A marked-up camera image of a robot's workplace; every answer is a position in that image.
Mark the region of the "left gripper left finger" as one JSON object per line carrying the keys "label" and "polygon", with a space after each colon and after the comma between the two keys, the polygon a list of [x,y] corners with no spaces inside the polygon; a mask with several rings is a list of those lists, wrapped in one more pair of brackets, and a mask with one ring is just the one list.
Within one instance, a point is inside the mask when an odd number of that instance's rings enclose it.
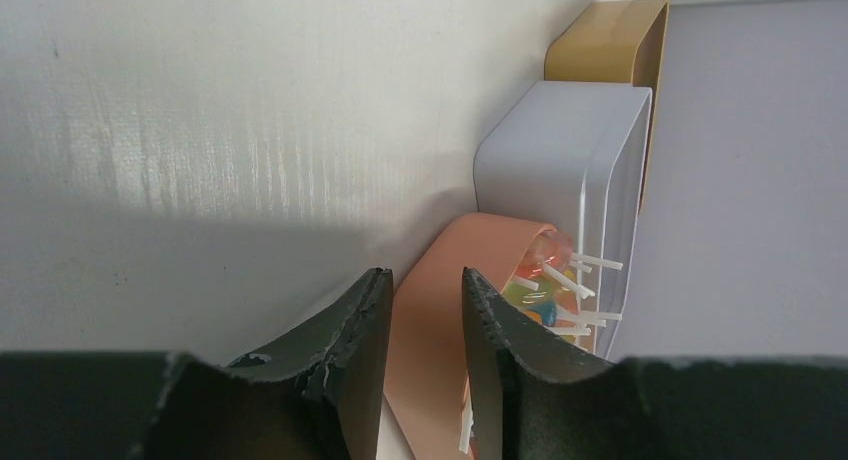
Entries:
{"label": "left gripper left finger", "polygon": [[391,270],[372,268],[226,366],[170,360],[143,458],[375,458],[392,305]]}

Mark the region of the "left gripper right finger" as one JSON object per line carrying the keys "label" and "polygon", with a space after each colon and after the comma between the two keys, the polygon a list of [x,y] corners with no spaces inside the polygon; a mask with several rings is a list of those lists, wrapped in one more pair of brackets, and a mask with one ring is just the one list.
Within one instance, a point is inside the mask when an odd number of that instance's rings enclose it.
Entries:
{"label": "left gripper right finger", "polygon": [[554,335],[476,269],[462,273],[462,316],[476,458],[652,458],[631,368]]}

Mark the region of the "gold tray of gummies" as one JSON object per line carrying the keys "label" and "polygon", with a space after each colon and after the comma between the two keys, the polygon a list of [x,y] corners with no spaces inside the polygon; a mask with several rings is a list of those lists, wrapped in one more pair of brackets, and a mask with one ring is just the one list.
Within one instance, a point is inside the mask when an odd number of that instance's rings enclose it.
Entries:
{"label": "gold tray of gummies", "polygon": [[546,52],[546,81],[622,83],[651,90],[639,203],[645,200],[670,6],[668,0],[594,2]]}

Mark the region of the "orange tray of lollipops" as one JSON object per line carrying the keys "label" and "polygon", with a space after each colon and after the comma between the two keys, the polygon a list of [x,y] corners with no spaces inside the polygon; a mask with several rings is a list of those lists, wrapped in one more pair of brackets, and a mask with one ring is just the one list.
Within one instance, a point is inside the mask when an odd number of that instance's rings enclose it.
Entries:
{"label": "orange tray of lollipops", "polygon": [[485,213],[452,221],[402,281],[392,316],[385,394],[418,459],[478,459],[462,316],[462,273],[478,270],[504,295],[547,224]]}

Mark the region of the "white tray of star candies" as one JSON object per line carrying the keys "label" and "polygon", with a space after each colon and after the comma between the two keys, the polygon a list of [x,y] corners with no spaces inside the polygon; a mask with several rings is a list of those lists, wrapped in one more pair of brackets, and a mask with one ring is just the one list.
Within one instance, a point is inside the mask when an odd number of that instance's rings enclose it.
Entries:
{"label": "white tray of star candies", "polygon": [[504,295],[562,339],[606,356],[627,298],[652,92],[541,81],[480,145],[479,209],[545,223]]}

